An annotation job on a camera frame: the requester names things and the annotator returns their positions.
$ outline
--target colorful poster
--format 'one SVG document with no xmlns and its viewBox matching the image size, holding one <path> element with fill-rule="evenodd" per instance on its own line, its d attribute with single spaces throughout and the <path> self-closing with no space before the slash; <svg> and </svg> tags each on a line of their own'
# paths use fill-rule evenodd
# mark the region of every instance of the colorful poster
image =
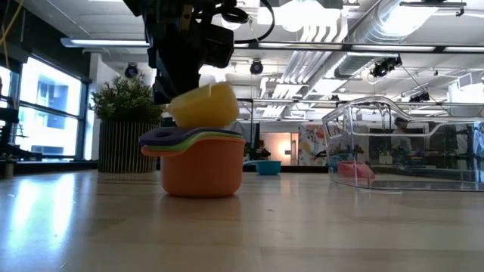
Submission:
<svg viewBox="0 0 484 272">
<path fill-rule="evenodd" d="M 299 165 L 301 166 L 325 166 L 325 151 L 323 125 L 300 124 L 299 125 Z"/>
</svg>

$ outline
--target clear plastic bin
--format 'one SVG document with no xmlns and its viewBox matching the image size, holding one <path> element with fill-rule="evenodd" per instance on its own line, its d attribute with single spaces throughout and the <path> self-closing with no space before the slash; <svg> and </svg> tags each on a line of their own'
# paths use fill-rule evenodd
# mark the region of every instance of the clear plastic bin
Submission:
<svg viewBox="0 0 484 272">
<path fill-rule="evenodd" d="M 433 108 L 447 115 L 442 105 L 422 105 L 414 112 Z M 466 111 L 458 107 L 450 114 Z M 381 190 L 484 191 L 484 118 L 408 111 L 387 98 L 368 97 L 327 114 L 330 180 Z"/>
</svg>

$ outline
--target potted plant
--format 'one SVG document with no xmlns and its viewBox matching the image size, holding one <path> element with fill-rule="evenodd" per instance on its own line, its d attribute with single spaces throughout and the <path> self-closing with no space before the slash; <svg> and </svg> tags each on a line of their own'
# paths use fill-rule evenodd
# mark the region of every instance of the potted plant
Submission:
<svg viewBox="0 0 484 272">
<path fill-rule="evenodd" d="M 139 137 L 162 122 L 163 106 L 153 102 L 142 76 L 118 76 L 92 93 L 99 134 L 100 172 L 152 172 L 156 160 L 141 154 Z"/>
</svg>

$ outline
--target yellow cup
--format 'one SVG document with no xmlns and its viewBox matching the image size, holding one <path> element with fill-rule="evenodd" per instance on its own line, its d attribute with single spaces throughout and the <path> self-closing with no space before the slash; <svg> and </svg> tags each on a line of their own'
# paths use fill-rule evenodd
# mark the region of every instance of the yellow cup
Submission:
<svg viewBox="0 0 484 272">
<path fill-rule="evenodd" d="M 223 128 L 239 115 L 237 98 L 226 83 L 205 85 L 173 98 L 168 106 L 179 127 Z"/>
</svg>

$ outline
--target black cable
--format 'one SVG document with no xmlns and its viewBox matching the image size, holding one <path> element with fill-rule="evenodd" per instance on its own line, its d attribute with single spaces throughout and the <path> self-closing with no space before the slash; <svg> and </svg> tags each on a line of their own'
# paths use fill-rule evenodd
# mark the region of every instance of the black cable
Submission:
<svg viewBox="0 0 484 272">
<path fill-rule="evenodd" d="M 260 0 L 260 1 L 267 7 L 269 12 L 271 13 L 271 16 L 272 16 L 271 26 L 269 27 L 269 29 L 267 29 L 267 31 L 262 36 L 260 36 L 257 39 L 238 40 L 238 41 L 234 42 L 235 44 L 251 44 L 251 43 L 255 43 L 255 42 L 260 42 L 263 39 L 267 38 L 269 35 L 271 35 L 272 30 L 274 30 L 274 27 L 275 27 L 274 10 L 272 9 L 271 4 L 269 4 L 269 2 L 267 0 Z"/>
<path fill-rule="evenodd" d="M 408 74 L 408 75 L 409 75 L 409 76 L 410 76 L 410 77 L 411 77 L 411 78 L 414 80 L 414 82 L 415 82 L 415 83 L 418 85 L 418 87 L 420 87 L 420 88 L 422 89 L 422 91 L 423 91 L 423 92 L 426 92 L 426 93 L 429 95 L 430 99 L 432 99 L 432 100 L 433 100 L 433 101 L 434 101 L 434 102 L 435 102 L 435 103 L 436 103 L 438 106 L 440 106 L 440 107 L 441 107 L 441 108 L 442 108 L 444 111 L 446 111 L 446 112 L 447 112 L 447 113 L 448 113 L 450 116 L 453 116 L 453 115 L 452 115 L 452 114 L 451 114 L 451 113 L 450 113 L 450 112 L 449 112 L 449 111 L 448 111 L 446 108 L 444 108 L 444 106 L 443 106 L 441 103 L 439 103 L 439 102 L 437 102 L 437 100 L 433 99 L 432 95 L 430 95 L 430 93 L 429 93 L 428 91 L 426 91 L 426 90 L 425 90 L 425 88 L 424 88 L 424 87 L 422 87 L 422 85 L 421 85 L 420 83 L 418 83 L 418 81 L 417 81 L 417 80 L 416 80 L 416 79 L 415 79 L 415 78 L 412 76 L 412 74 L 410 74 L 410 73 L 409 73 L 409 72 L 406 70 L 406 68 L 405 68 L 403 65 L 402 65 L 402 68 L 403 68 L 403 70 L 404 70 L 405 72 L 407 72 L 407 74 Z"/>
<path fill-rule="evenodd" d="M 479 111 L 479 113 L 477 113 L 477 116 L 476 117 L 479 117 L 482 113 L 482 111 L 484 110 L 484 107 L 481 108 L 481 110 Z"/>
<path fill-rule="evenodd" d="M 274 15 L 274 10 L 272 9 L 271 4 L 267 0 L 260 0 L 269 10 L 272 16 L 272 23 L 269 29 L 260 37 L 256 39 L 247 39 L 247 40 L 238 40 L 234 41 L 235 44 L 251 44 L 255 42 L 260 42 L 263 39 L 267 38 L 269 35 L 271 35 L 272 30 L 274 30 L 275 27 L 275 15 Z M 197 19 L 202 19 L 203 15 L 200 13 L 201 11 L 195 11 L 194 13 L 197 15 Z M 221 14 L 222 18 L 230 23 L 248 23 L 249 22 L 249 15 L 241 10 L 240 8 L 236 7 L 231 7 L 227 5 L 220 5 L 215 10 L 213 11 L 213 15 L 215 14 Z"/>
</svg>

